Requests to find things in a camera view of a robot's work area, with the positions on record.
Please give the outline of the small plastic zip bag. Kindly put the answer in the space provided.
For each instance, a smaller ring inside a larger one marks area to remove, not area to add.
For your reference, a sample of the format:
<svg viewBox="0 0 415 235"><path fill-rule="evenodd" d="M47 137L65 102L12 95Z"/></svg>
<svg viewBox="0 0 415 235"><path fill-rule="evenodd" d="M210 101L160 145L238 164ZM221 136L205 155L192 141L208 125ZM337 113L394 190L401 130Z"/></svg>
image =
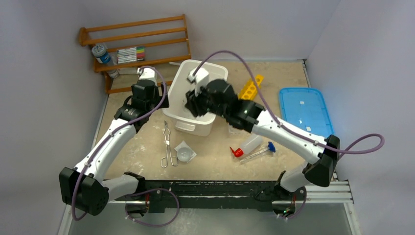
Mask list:
<svg viewBox="0 0 415 235"><path fill-rule="evenodd" d="M196 152L192 150L185 141L182 141L174 149L177 152L176 157L178 158L180 162L188 163L197 155Z"/></svg>

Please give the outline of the blue cap glass tube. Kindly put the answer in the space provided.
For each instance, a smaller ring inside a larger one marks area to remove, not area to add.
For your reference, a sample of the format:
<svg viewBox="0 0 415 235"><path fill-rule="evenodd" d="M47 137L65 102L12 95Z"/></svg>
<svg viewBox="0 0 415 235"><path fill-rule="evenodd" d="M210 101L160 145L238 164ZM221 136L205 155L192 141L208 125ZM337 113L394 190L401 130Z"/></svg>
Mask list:
<svg viewBox="0 0 415 235"><path fill-rule="evenodd" d="M273 156L276 153L276 147L273 144L273 142L269 141L267 146L261 148L260 150L258 150L257 152L243 158L242 160L240 160L241 164L245 164L247 162L253 161L257 158L261 158L263 156Z"/></svg>

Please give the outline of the clear watch glass dish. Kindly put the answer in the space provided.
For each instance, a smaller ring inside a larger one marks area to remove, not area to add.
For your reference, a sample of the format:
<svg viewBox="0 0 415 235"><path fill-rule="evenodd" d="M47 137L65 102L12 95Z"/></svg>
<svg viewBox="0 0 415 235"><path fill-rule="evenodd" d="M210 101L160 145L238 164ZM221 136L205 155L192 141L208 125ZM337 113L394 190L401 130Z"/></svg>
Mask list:
<svg viewBox="0 0 415 235"><path fill-rule="evenodd" d="M179 161L181 162L188 162L191 160L192 158L192 150L186 147L182 147L180 149L177 150L177 158Z"/></svg>

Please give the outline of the white plastic bin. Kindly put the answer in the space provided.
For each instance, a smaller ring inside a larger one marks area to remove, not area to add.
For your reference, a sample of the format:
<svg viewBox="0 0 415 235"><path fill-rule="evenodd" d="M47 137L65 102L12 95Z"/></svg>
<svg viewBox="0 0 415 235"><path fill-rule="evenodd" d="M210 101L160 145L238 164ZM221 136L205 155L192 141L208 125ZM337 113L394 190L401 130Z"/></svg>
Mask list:
<svg viewBox="0 0 415 235"><path fill-rule="evenodd" d="M186 78L200 63L200 61L193 59L188 59L181 63L168 89L169 107L164 108L162 112L171 119L172 125L176 130L206 137L211 132L216 115L207 113L202 117L194 117L185 108L185 93L195 88L195 85L189 83Z"/></svg>

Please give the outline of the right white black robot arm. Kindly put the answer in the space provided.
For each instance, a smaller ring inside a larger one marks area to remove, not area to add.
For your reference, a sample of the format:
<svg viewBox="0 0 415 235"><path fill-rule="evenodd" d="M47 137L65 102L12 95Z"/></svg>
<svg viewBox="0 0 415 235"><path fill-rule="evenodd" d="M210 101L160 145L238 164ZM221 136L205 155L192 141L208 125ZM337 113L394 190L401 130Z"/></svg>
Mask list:
<svg viewBox="0 0 415 235"><path fill-rule="evenodd" d="M297 189L308 184L328 187L338 161L340 140L334 135L325 138L305 132L274 115L264 106L237 97L232 85L224 79L196 82L188 91L185 107L194 117L207 113L226 120L232 127L266 137L294 151L305 162L295 169L280 174L275 185L276 196L287 199Z"/></svg>

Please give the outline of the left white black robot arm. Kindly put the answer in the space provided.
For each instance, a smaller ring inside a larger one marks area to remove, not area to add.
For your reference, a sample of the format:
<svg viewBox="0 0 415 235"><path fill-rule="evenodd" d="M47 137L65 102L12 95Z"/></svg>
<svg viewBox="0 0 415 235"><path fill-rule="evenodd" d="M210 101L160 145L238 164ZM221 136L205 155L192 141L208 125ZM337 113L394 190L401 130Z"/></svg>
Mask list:
<svg viewBox="0 0 415 235"><path fill-rule="evenodd" d="M76 210L98 215L107 203L129 195L140 200L146 194L143 177L125 172L122 176L105 180L106 172L122 148L131 140L150 115L159 108L167 108L166 83L158 86L154 79L141 79L132 86L132 95L118 108L111 125L98 144L75 167L64 167L59 174L62 200L71 206L74 220Z"/></svg>

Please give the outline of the red cap wash bottle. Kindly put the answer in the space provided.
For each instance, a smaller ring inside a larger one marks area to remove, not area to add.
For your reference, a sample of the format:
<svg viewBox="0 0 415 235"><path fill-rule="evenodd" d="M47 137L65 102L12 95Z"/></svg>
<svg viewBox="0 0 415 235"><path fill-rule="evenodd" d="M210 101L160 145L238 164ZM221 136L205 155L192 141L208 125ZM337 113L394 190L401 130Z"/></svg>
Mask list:
<svg viewBox="0 0 415 235"><path fill-rule="evenodd" d="M240 143L237 149L232 149L232 147L230 147L230 150L234 157L240 158L243 155L251 153L254 149L259 147L262 144L262 142L262 136L251 134L243 142Z"/></svg>

